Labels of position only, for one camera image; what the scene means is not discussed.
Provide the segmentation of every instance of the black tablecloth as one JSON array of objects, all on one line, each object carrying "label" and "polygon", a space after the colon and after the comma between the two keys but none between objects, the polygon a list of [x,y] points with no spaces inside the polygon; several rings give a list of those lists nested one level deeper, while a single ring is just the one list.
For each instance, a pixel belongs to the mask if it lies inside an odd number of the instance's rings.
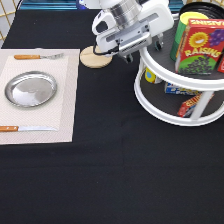
[{"label": "black tablecloth", "polygon": [[[96,14],[18,11],[3,48],[84,49]],[[80,64],[72,143],[0,146],[0,223],[223,223],[224,117],[154,118],[134,94],[138,63]]]}]

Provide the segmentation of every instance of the knife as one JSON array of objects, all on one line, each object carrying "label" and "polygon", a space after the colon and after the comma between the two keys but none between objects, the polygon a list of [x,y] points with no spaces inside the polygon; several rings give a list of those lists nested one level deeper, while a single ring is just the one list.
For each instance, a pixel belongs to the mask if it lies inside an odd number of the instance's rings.
[{"label": "knife", "polygon": [[56,54],[52,56],[40,56],[40,55],[14,55],[14,58],[17,60],[26,60],[26,59],[58,59],[63,57],[64,54]]},{"label": "knife", "polygon": [[0,126],[0,132],[17,131],[57,131],[57,129],[47,126]]}]

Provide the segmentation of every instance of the raisin box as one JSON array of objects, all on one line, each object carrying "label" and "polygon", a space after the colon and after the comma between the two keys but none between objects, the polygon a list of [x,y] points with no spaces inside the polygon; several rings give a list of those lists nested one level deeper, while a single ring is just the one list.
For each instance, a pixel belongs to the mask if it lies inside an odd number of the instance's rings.
[{"label": "raisin box", "polygon": [[224,56],[222,57],[222,60],[220,61],[218,71],[224,73]]},{"label": "raisin box", "polygon": [[190,19],[177,52],[179,74],[211,74],[224,48],[224,20]]}]

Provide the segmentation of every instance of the orange-handled knife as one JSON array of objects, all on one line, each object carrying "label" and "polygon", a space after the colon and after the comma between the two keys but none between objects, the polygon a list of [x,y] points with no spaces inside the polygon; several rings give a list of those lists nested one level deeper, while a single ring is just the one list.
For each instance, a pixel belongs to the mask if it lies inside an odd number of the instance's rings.
[{"label": "orange-handled knife", "polygon": [[0,126],[0,132],[16,131],[57,131],[57,129],[47,126]]}]

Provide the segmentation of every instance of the snack box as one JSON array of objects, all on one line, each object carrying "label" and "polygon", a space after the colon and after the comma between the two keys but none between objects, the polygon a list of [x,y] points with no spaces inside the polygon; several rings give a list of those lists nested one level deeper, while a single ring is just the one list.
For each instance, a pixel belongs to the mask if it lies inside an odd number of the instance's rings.
[{"label": "snack box", "polygon": [[198,94],[197,96],[194,96],[193,98],[183,102],[177,114],[180,117],[187,117],[192,114],[201,96],[202,94]]},{"label": "snack box", "polygon": [[224,48],[224,20],[190,19],[177,52],[180,74],[211,74]]},{"label": "snack box", "polygon": [[197,95],[200,92],[197,90],[181,88],[167,82],[165,84],[165,93],[182,94],[182,95]]},{"label": "snack box", "polygon": [[218,71],[224,73],[224,56],[222,57],[222,59],[220,61]]}]

